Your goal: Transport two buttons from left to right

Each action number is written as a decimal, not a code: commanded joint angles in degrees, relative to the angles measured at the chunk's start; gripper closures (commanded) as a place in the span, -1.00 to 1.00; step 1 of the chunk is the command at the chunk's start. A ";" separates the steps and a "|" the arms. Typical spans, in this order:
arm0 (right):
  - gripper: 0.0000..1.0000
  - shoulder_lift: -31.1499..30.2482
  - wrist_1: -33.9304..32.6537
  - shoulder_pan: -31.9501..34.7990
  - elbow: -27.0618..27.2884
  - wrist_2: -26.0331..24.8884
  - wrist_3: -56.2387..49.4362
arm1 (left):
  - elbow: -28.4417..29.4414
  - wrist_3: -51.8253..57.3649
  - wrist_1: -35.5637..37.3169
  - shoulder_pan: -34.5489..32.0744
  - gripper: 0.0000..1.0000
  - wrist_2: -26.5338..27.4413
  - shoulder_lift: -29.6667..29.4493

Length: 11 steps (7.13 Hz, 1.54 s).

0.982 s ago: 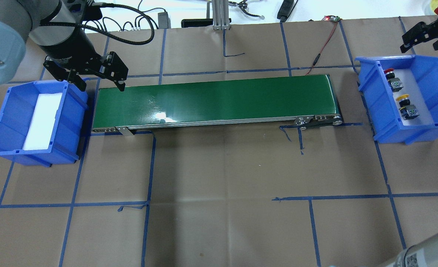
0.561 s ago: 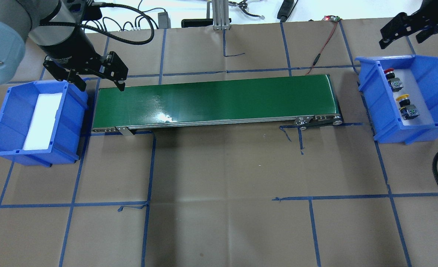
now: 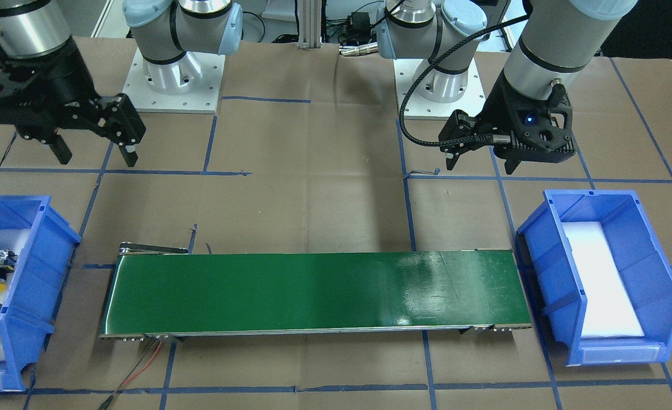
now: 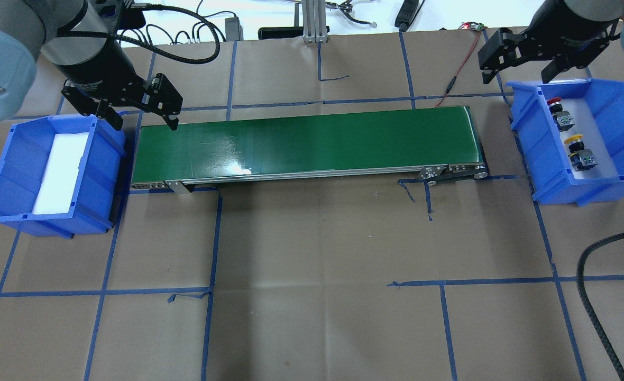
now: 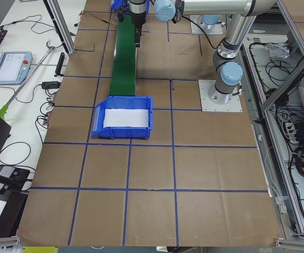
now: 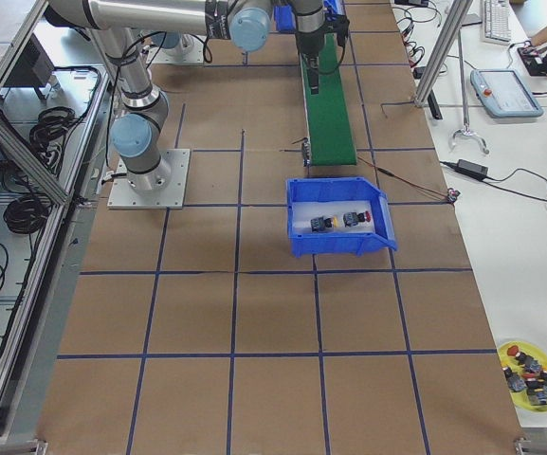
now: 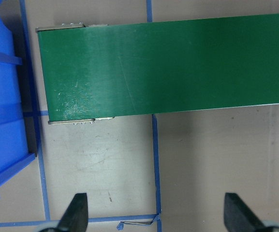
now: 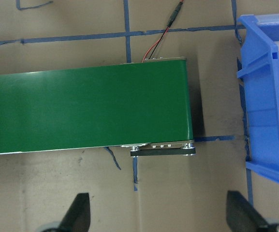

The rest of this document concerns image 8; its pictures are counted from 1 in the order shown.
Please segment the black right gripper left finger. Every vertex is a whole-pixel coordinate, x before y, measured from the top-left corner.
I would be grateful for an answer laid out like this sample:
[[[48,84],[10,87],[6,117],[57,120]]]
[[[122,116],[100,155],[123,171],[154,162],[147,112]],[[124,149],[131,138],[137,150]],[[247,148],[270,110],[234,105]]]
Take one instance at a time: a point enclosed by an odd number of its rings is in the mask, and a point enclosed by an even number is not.
[[[58,226],[59,232],[88,232],[91,223],[89,193],[78,193]]]

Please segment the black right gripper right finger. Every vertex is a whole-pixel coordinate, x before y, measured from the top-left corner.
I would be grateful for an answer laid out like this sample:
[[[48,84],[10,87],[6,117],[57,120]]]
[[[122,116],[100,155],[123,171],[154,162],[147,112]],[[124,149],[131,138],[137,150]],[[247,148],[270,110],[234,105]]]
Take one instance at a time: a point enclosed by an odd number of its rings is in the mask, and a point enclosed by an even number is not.
[[[226,222],[232,232],[267,232],[268,222],[239,191],[227,192]]]

